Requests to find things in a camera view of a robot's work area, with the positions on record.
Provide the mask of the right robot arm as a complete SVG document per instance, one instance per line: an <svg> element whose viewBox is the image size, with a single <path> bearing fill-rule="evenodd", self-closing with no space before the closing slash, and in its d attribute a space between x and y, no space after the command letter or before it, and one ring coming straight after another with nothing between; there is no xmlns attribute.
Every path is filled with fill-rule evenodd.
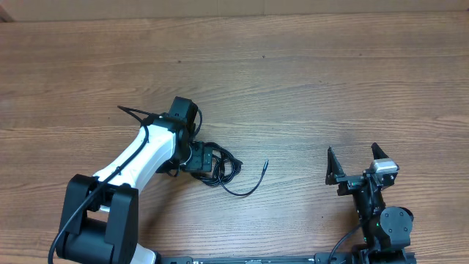
<svg viewBox="0 0 469 264"><path fill-rule="evenodd" d="M346 175L331 147L328 148L328 168L325 183L337 185L339 196L353 196L358 224L344 235L328 254L328 263L413 264L416 256L405 248L410 245L413 213L404 207L388 207L382 191L395 182L399 165L380 148L371 146L373 161L360 175ZM338 253L338 248L355 232L363 233L363 244L350 252Z"/></svg>

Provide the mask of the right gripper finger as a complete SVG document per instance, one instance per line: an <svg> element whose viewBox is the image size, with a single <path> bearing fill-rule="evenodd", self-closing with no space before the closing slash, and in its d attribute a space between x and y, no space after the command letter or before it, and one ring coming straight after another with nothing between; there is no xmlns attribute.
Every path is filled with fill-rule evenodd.
<svg viewBox="0 0 469 264"><path fill-rule="evenodd" d="M328 167L326 172L325 184L337 185L345 177L345 173L339 163L332 147L328 148L327 153Z"/></svg>
<svg viewBox="0 0 469 264"><path fill-rule="evenodd" d="M388 155L380 148L378 143L374 142L371 146L374 160L388 158Z"/></svg>

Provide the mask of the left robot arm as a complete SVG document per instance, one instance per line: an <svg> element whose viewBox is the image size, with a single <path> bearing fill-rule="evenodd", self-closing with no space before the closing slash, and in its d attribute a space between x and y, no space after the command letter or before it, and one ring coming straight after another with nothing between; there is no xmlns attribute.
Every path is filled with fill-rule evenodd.
<svg viewBox="0 0 469 264"><path fill-rule="evenodd" d="M176 97L168 112L147 112L134 141L93 176L77 174L67 184L55 256L77 263L163 263L139 244L139 196L156 173L205 173L212 150L195 141L201 114L190 99Z"/></svg>

